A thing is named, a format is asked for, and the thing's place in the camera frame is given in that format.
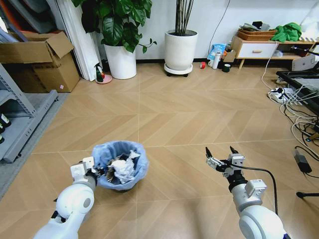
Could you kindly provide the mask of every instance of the blue trash bag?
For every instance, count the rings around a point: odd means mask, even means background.
[[[106,167],[111,159],[116,158],[121,154],[130,154],[130,150],[140,154],[137,162],[134,162],[135,166],[135,179],[126,182],[124,184],[113,184],[106,180],[105,176],[98,177],[98,186],[103,188],[110,188],[115,190],[128,190],[134,187],[134,185],[146,176],[149,167],[149,161],[146,157],[145,149],[140,143],[132,141],[111,141],[104,144],[96,145],[92,151],[95,165]]]

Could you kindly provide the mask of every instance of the wooden cabinet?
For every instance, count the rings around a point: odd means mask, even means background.
[[[239,69],[242,68],[245,59],[269,59],[276,49],[283,51],[282,57],[272,57],[277,60],[295,60],[300,56],[291,53],[290,47],[293,45],[302,45],[302,48],[312,48],[315,42],[312,41],[246,41],[238,36],[234,36],[232,40],[232,49],[236,51],[236,58],[242,59]]]

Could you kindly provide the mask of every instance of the white drawer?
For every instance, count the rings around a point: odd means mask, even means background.
[[[269,58],[276,47],[275,43],[243,43],[237,58]]]

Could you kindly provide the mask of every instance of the crumpled paper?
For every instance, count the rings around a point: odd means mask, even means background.
[[[139,157],[140,154],[135,153],[134,151],[130,150],[130,155],[126,160],[114,160],[110,167],[113,167],[115,172],[114,176],[117,177],[122,184],[133,180],[135,177],[135,170],[134,170],[134,158]]]

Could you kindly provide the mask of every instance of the plant pot saucer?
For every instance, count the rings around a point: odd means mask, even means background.
[[[178,71],[178,70],[173,70],[169,68],[166,63],[164,64],[164,70],[168,72],[167,76],[170,76],[169,74],[174,74],[174,75],[184,75],[187,76],[189,72],[193,70],[193,65],[191,64],[190,67],[188,67],[186,70],[183,71]]]
[[[111,80],[112,80],[112,76],[110,76],[110,75],[105,75],[105,77],[104,77],[104,79],[103,79],[102,82],[96,81],[96,83],[98,83],[98,84],[106,84],[106,83],[111,82]]]

